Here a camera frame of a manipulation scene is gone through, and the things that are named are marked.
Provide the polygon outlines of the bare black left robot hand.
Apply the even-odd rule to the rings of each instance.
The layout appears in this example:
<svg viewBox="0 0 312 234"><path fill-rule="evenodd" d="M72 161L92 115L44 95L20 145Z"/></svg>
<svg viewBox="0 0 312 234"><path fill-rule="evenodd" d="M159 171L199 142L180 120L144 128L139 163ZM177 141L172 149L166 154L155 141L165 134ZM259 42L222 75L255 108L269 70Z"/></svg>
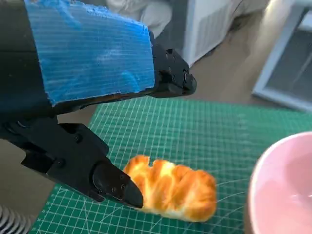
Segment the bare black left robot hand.
<svg viewBox="0 0 312 234"><path fill-rule="evenodd" d="M97 202L142 208L143 195L104 141L57 116L195 90L187 62L140 22L77 0L0 3L0 137L25 152L23 166Z"/></svg>

